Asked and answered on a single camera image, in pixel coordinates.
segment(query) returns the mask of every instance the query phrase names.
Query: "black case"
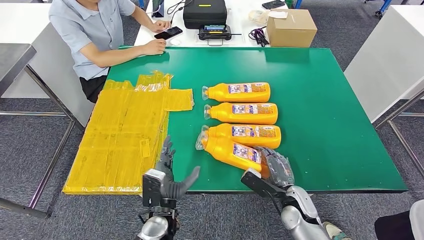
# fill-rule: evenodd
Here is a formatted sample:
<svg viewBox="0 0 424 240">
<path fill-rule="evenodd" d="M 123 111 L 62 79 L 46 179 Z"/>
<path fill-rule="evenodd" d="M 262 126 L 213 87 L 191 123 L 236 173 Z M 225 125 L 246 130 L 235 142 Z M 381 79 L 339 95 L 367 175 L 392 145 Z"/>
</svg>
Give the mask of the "black case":
<svg viewBox="0 0 424 240">
<path fill-rule="evenodd" d="M 204 25 L 225 25 L 227 7 L 225 0 L 185 0 L 182 12 L 187 29 L 200 29 Z"/>
</svg>

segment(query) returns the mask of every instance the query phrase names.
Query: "shoe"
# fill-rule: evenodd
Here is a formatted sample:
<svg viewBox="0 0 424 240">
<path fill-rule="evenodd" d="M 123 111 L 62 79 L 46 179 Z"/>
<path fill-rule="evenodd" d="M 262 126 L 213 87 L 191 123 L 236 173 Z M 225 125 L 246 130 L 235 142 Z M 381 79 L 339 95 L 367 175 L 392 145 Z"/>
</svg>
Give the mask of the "shoe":
<svg viewBox="0 0 424 240">
<path fill-rule="evenodd" d="M 328 233 L 331 240 L 351 240 L 346 234 L 335 225 L 325 221 L 322 223 L 325 231 Z"/>
</svg>

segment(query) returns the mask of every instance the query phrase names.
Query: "human arm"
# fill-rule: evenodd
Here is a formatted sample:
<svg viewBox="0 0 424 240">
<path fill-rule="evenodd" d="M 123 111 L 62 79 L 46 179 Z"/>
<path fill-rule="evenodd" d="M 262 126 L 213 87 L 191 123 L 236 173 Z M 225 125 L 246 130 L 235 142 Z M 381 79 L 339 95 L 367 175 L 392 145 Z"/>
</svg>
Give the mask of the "human arm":
<svg viewBox="0 0 424 240">
<path fill-rule="evenodd" d="M 79 52 L 99 68 L 106 68 L 125 63 L 140 55 L 163 54 L 165 46 L 165 40 L 155 39 L 146 45 L 134 46 L 127 49 L 100 51 L 94 43 L 90 42 L 81 48 Z"/>
<path fill-rule="evenodd" d="M 50 22 L 72 53 L 80 52 L 100 68 L 118 65 L 140 55 L 162 54 L 166 46 L 165 40 L 155 39 L 128 49 L 100 51 L 78 23 L 56 15 L 50 16 Z"/>
<path fill-rule="evenodd" d="M 131 17 L 133 17 L 140 25 L 145 26 L 154 33 L 162 32 L 170 27 L 169 21 L 157 20 L 153 23 L 147 13 L 138 6 L 135 6 L 135 10 L 131 14 Z"/>
</svg>

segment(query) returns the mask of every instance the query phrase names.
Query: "light blue shirt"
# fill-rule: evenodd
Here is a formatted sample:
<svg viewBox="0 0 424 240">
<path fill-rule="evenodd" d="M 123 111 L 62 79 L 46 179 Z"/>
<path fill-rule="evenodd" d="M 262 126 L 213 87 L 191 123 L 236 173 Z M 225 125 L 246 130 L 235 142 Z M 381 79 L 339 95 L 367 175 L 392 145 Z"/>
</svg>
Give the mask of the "light blue shirt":
<svg viewBox="0 0 424 240">
<path fill-rule="evenodd" d="M 93 42 L 99 51 L 115 50 L 124 44 L 121 14 L 134 13 L 130 0 L 100 0 L 98 11 L 89 10 L 76 0 L 53 0 L 48 17 L 56 31 L 69 46 L 75 65 L 73 69 L 86 80 L 108 74 L 108 67 L 98 67 L 80 50 Z"/>
</svg>

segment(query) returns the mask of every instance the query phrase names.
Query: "cardboard box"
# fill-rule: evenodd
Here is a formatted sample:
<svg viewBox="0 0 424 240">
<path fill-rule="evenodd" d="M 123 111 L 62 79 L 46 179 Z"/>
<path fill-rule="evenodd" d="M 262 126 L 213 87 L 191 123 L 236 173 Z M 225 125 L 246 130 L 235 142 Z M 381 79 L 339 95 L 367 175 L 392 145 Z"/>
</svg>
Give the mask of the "cardboard box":
<svg viewBox="0 0 424 240">
<path fill-rule="evenodd" d="M 271 47 L 309 48 L 317 27 L 306 9 L 272 9 L 286 12 L 287 18 L 269 17 L 266 31 Z"/>
</svg>

